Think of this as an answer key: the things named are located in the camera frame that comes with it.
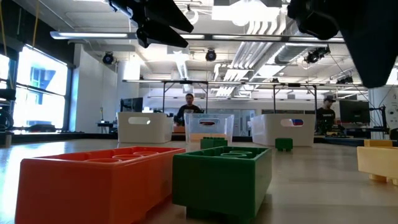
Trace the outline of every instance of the ceiling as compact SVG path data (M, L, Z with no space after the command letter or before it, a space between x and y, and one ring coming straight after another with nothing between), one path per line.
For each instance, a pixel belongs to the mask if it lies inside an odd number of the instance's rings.
M29 12L35 14L36 1L14 0ZM209 10L213 6L213 0L201 0L202 5L192 6L198 9ZM83 0L40 0L40 19L59 31L79 32L134 32L135 27L129 26L127 17L120 12L113 12L103 2ZM199 20L194 25L193 33L217 33L217 34L245 34L248 25L236 26L231 21L214 21L211 16L199 13ZM231 63L241 45L240 42L209 42L188 41L190 59L186 62L188 70L214 70L216 63ZM92 55L102 57L107 49L117 49L117 46L132 46L134 51L114 51L119 60L129 60L132 54L138 54L145 61L146 69L142 69L145 76L156 77L157 74L171 73L177 70L176 63L167 55L167 47L152 44L147 49L140 47L136 40L91 40L85 49ZM276 76L280 82L324 82L330 76L339 74L342 70L354 68L353 61L345 45L332 44L331 56L326 56L319 63L307 67L303 57L295 58ZM208 49L215 49L217 61L206 62L205 54ZM353 73L355 82L359 82L356 73Z

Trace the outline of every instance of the table surface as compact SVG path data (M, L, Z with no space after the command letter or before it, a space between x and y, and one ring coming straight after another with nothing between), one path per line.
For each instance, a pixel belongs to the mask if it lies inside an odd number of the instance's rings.
M14 223L19 164L23 158L132 146L116 140L81 139L21 144L0 149L0 223ZM234 146L258 147L234 142ZM199 144L169 142L165 147L199 149ZM394 223L398 187L371 182L358 172L356 148L329 144L272 150L272 182L254 223ZM148 213L150 224L211 223L185 219L185 207L170 200Z

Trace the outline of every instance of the person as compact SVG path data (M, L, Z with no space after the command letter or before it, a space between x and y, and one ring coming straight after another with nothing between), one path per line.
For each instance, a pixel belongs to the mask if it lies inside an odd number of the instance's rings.
M174 122L177 124L184 125L184 114L185 113L201 113L201 109L193 104L194 97L191 93L185 95L186 105L180 107L177 115L174 117Z
M332 104L336 102L332 96L323 99L323 105L317 109L317 132L325 134L335 123L336 113L331 109Z

